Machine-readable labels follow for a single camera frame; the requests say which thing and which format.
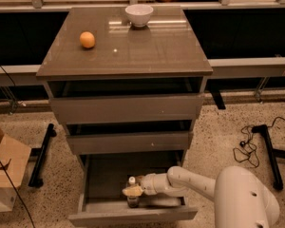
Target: black cable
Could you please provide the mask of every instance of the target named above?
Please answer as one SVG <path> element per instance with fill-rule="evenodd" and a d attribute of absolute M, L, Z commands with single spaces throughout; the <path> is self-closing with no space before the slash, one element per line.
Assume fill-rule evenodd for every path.
<path fill-rule="evenodd" d="M 282 117 L 276 117 L 274 118 L 272 124 L 268 127 L 274 127 L 274 125 L 276 124 L 277 120 L 282 120 L 285 122 L 285 119 Z M 251 131 L 251 129 L 253 128 L 253 125 L 246 125 L 244 126 L 240 132 L 247 135 L 247 141 L 246 142 L 241 142 L 241 149 L 239 148 L 233 148 L 233 152 L 234 152 L 234 158 L 236 160 L 236 162 L 242 163 L 242 162 L 249 162 L 254 168 L 257 168 L 259 166 L 259 159 L 257 157 L 257 146 L 252 143 L 252 139 L 254 137 L 254 133 Z M 245 159 L 239 160 L 237 158 L 237 152 L 241 153 L 242 155 L 246 156 Z M 257 160 L 257 164 L 254 164 L 251 161 L 251 158 L 255 156 L 256 160 Z"/>
<path fill-rule="evenodd" d="M 240 130 L 241 133 L 247 135 L 247 141 L 240 143 L 241 149 L 233 148 L 233 152 L 234 152 L 234 158 L 236 162 L 239 162 L 239 163 L 249 162 L 254 168 L 257 168 L 259 167 L 259 159 L 257 156 L 257 146 L 254 143 L 252 143 L 254 133 L 251 131 L 251 129 L 253 127 L 254 127 L 253 125 L 246 125 Z M 246 158 L 239 160 L 237 158 L 237 152 L 241 153 Z M 252 157 L 256 158 L 256 163 L 252 161 Z"/>
<path fill-rule="evenodd" d="M 5 74 L 9 77 L 9 79 L 12 81 L 12 84 L 14 87 L 16 87 L 16 83 L 13 81 L 13 79 L 10 77 L 10 75 L 3 69 L 3 67 L 0 65 L 0 68 L 5 72 Z"/>
<path fill-rule="evenodd" d="M 35 228 L 35 224 L 34 224 L 34 221 L 32 220 L 31 215 L 30 215 L 29 209 L 27 208 L 26 204 L 25 204 L 24 201 L 22 200 L 22 198 L 21 198 L 21 196 L 20 196 L 20 194 L 19 194 L 17 188 L 16 188 L 16 187 L 14 186 L 14 184 L 12 183 L 12 180 L 10 179 L 9 174 L 8 174 L 8 172 L 6 171 L 5 166 L 3 165 L 3 163 L 1 163 L 1 161 L 0 161 L 0 165 L 2 166 L 2 169 L 4 170 L 5 174 L 7 175 L 8 179 L 9 179 L 9 182 L 10 182 L 10 184 L 12 185 L 12 188 L 15 190 L 15 192 L 16 192 L 16 194 L 17 194 L 19 200 L 22 202 L 23 206 L 25 207 L 25 209 L 26 209 L 26 211 L 27 211 L 27 213 L 28 213 L 28 216 L 29 216 L 29 219 L 30 219 L 30 222 L 31 222 L 32 227 Z"/>

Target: speckled floor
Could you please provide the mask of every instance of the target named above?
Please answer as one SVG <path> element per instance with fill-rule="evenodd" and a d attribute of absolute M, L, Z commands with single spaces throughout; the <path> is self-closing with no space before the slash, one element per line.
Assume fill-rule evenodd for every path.
<path fill-rule="evenodd" d="M 285 160 L 278 160 L 278 166 L 284 181 L 284 190 L 277 192 L 272 183 L 274 181 L 263 140 L 255 135 L 253 143 L 257 146 L 259 167 L 250 168 L 248 162 L 237 163 L 234 159 L 233 148 L 238 147 L 240 141 L 247 140 L 240 132 L 248 124 L 271 125 L 277 116 L 285 118 L 285 99 L 274 93 L 266 97 L 260 104 L 254 100 L 244 101 L 249 97 L 230 97 L 223 94 L 226 110 L 218 110 L 211 97 L 207 96 L 199 119 L 195 126 L 195 136 L 191 149 L 188 151 L 184 166 L 189 170 L 215 178 L 219 171 L 229 165 L 239 165 L 249 168 L 275 194 L 280 204 L 281 214 L 275 228 L 285 228 Z M 13 115 L 0 113 L 0 126 L 13 138 L 31 147 L 41 145 L 49 123 L 55 125 L 57 137 L 53 138 L 47 152 L 47 160 L 42 173 L 44 186 L 29 188 L 29 164 L 27 174 L 20 189 L 20 195 L 30 210 L 35 227 L 73 227 L 68 221 L 69 214 L 75 214 L 82 188 L 83 171 L 77 159 L 68 149 L 63 128 L 57 124 L 52 112 L 48 108 L 40 110 L 36 106 L 30 112 L 19 109 Z M 285 149 L 285 123 L 277 121 L 270 134 L 274 147 Z M 118 225 L 112 227 L 172 227 L 172 228 L 212 228 L 214 222 L 214 205 L 208 199 L 190 192 L 189 202 L 199 211 L 193 220 L 171 223 L 148 223 Z M 29 217 L 16 200 L 13 211 L 0 213 L 0 227 L 32 227 Z"/>

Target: white bowl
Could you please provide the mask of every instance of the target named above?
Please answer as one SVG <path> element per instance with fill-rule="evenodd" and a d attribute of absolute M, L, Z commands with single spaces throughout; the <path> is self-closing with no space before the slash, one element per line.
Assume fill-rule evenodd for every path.
<path fill-rule="evenodd" d="M 150 20 L 153 8 L 146 4 L 134 4 L 125 8 L 129 21 L 135 27 L 144 27 Z"/>

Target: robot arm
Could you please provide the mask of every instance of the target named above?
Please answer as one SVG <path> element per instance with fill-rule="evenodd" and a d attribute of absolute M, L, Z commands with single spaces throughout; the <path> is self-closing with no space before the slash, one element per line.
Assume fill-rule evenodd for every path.
<path fill-rule="evenodd" d="M 216 228 L 268 228 L 279 217 L 276 197 L 254 174 L 237 166 L 223 169 L 216 180 L 173 166 L 167 173 L 140 177 L 123 193 L 183 197 L 189 189 L 214 202 Z"/>

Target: drawer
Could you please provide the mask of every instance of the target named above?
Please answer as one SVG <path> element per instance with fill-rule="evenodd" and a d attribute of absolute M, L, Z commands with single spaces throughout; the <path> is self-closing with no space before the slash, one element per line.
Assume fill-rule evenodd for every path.
<path fill-rule="evenodd" d="M 147 77 L 48 81 L 50 98 L 200 93 L 202 77 Z"/>
<path fill-rule="evenodd" d="M 145 152 L 188 149 L 192 121 L 67 125 L 73 154 Z"/>
<path fill-rule="evenodd" d="M 116 134 L 86 137 L 68 136 L 66 139 L 74 155 L 86 155 L 188 149 L 192 134 L 188 132 Z"/>
<path fill-rule="evenodd" d="M 165 173 L 179 163 L 180 155 L 181 151 L 160 151 L 86 156 L 78 213 L 69 220 L 77 227 L 88 227 L 192 219 L 197 209 L 189 207 L 186 198 L 140 197 L 139 206 L 132 209 L 122 193 L 130 176 Z"/>
<path fill-rule="evenodd" d="M 51 99 L 60 124 L 196 119 L 203 94 Z"/>

